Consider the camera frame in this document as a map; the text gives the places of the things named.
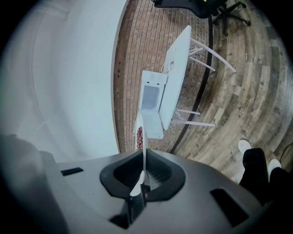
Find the open box lid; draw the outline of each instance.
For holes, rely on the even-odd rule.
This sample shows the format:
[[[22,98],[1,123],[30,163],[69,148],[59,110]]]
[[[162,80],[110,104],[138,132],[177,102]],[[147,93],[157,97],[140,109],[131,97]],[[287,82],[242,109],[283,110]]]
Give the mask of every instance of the open box lid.
[[[150,112],[145,110],[140,110],[139,113],[142,115],[143,122],[146,128],[147,137],[154,139],[162,139],[164,134],[160,115],[157,112]],[[136,137],[137,130],[140,126],[141,123],[138,120],[138,118],[136,118],[135,127],[133,129],[134,137]]]
[[[142,71],[140,110],[159,111],[167,77],[163,73]]]

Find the shoe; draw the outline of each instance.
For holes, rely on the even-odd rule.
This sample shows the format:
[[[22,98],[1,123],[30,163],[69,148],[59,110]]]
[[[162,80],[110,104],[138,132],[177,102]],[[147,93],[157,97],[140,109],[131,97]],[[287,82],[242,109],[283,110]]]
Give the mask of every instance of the shoe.
[[[251,149],[251,145],[246,140],[240,140],[238,142],[238,149],[244,155],[245,151],[247,151],[248,149]]]
[[[281,163],[280,163],[277,159],[272,159],[272,160],[269,162],[269,165],[268,165],[268,167],[267,167],[267,172],[268,172],[268,174],[269,174],[269,178],[270,178],[270,176],[271,176],[271,172],[272,172],[275,168],[277,168],[277,167],[282,168]]]

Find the wooden floor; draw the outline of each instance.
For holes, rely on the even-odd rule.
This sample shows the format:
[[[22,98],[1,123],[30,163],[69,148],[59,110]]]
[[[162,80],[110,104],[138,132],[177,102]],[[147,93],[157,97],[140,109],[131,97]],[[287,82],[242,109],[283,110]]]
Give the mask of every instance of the wooden floor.
[[[211,165],[237,182],[244,171],[238,150],[240,139],[248,140],[253,147],[263,148],[267,161],[273,158],[280,160],[283,154],[283,168],[293,168],[293,147],[284,152],[286,146],[293,142],[292,65],[270,22],[249,1],[245,2],[247,8],[239,8],[239,14],[251,21],[250,27],[231,19],[228,37],[222,35],[221,24],[213,27],[213,49],[237,70],[234,74],[219,60],[212,60],[216,72],[208,78],[198,108],[202,115],[196,116],[194,121],[212,122],[216,126],[190,126],[174,151],[178,156]],[[140,17],[141,11],[141,15],[146,12],[146,17]],[[207,45],[207,20],[198,19],[187,10],[154,9],[151,1],[147,0],[130,1],[120,31],[122,37],[119,36],[114,74],[115,118],[122,152],[134,148],[131,133],[137,112],[141,71],[159,71],[166,48],[187,24],[193,28],[193,37]],[[146,38],[152,32],[150,40],[144,41],[145,36],[140,39],[131,36],[140,34],[141,27],[142,35],[146,30]],[[148,49],[146,55],[147,41],[152,52]],[[142,63],[136,63],[136,55],[138,60],[141,59],[140,52]],[[201,60],[206,61],[206,54]],[[192,109],[203,73],[203,67],[188,64],[179,107]],[[169,152],[182,128],[181,125],[171,126],[164,133],[164,139],[150,142],[150,148]]]

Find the person's leg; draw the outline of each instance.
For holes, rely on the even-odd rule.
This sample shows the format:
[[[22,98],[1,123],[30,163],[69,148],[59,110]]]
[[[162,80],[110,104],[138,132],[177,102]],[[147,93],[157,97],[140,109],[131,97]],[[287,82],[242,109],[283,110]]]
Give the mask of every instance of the person's leg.
[[[245,172],[240,185],[250,191],[262,205],[267,201],[268,173],[262,149],[247,149],[243,156]]]
[[[273,165],[270,172],[270,183],[269,183],[269,194],[270,200],[276,199],[287,199],[292,197],[292,185],[293,185],[293,178],[292,175],[286,172],[284,169],[281,168],[281,164],[279,166],[276,165],[276,160],[271,161],[269,163],[269,170],[270,166]]]

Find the white table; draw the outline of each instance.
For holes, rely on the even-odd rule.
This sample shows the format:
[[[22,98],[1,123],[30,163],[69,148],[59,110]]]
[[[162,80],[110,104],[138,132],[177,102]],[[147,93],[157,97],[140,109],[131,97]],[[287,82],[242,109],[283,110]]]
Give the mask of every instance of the white table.
[[[183,84],[188,57],[190,53],[190,35],[191,26],[188,25],[179,35],[179,37],[175,40],[175,42],[172,44],[172,46],[166,54],[163,73],[166,73],[168,75],[168,79],[165,85],[165,90],[159,111],[160,118],[165,130],[168,129],[171,123],[173,114],[176,109],[177,101],[180,95],[181,87]],[[188,112],[200,115],[200,113],[198,112],[177,109],[176,113],[179,117],[180,114],[178,112]],[[184,121],[181,117],[180,120],[173,120],[173,122],[210,127],[215,126],[215,124],[210,123]]]

